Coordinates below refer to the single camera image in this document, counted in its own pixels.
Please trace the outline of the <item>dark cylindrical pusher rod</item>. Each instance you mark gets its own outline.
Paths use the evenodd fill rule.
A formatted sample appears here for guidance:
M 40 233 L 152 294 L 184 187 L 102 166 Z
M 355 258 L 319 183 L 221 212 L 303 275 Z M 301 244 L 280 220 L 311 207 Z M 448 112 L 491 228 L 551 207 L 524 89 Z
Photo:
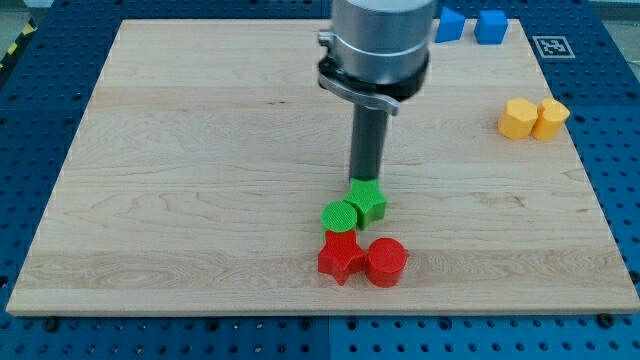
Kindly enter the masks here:
M 379 177 L 388 114 L 361 105 L 354 106 L 349 177 L 373 180 Z

